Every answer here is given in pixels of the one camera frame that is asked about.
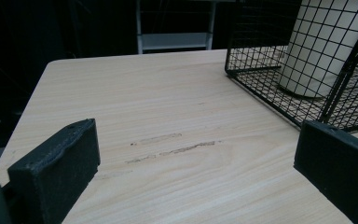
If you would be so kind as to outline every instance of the wood grain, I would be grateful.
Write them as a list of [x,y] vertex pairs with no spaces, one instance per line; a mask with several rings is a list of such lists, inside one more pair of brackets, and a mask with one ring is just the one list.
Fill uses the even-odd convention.
[[61,127],[96,118],[102,164],[65,223],[349,223],[293,168],[298,129],[227,78],[225,58],[49,64],[0,160],[0,183]]

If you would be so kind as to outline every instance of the paper roll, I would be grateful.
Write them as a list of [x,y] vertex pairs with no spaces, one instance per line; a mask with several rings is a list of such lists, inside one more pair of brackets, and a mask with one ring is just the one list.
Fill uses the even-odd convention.
[[279,84],[297,95],[326,96],[358,39],[358,0],[303,0]]

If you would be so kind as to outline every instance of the white cylinder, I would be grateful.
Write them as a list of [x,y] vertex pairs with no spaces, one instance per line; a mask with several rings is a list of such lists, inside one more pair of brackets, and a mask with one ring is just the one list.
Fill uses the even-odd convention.
[[358,0],[303,0],[279,84],[307,97],[326,96],[358,39]]

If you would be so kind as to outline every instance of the black object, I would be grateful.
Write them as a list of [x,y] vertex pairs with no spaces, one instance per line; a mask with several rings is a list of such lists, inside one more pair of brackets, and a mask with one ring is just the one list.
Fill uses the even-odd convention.
[[304,121],[295,168],[352,222],[358,223],[358,139],[317,121]]
[[[358,4],[358,0],[330,2],[347,5],[349,1]],[[348,46],[349,35],[346,34],[358,35],[358,27],[354,30],[355,23],[352,23],[349,29],[341,27],[340,23],[345,20],[355,21],[358,9],[345,7],[337,10],[336,6],[326,6],[327,3],[329,2],[237,0],[237,16],[225,69],[230,78],[298,127],[301,127],[303,120],[309,119],[345,131],[356,131],[358,39],[354,46]],[[311,20],[305,16],[298,18],[299,13],[314,17]],[[352,18],[331,19],[332,15],[344,14]],[[286,61],[288,57],[291,57],[290,63]],[[331,64],[343,64],[341,71],[331,72]],[[320,83],[314,82],[319,78],[322,80]]]
[[8,168],[0,214],[12,223],[61,223],[100,163],[95,120],[64,127]]

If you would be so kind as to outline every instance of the metal basket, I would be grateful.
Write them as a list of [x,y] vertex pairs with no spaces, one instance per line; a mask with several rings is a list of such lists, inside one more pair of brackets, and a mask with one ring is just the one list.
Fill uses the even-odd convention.
[[237,0],[229,77],[297,126],[358,130],[358,0]]

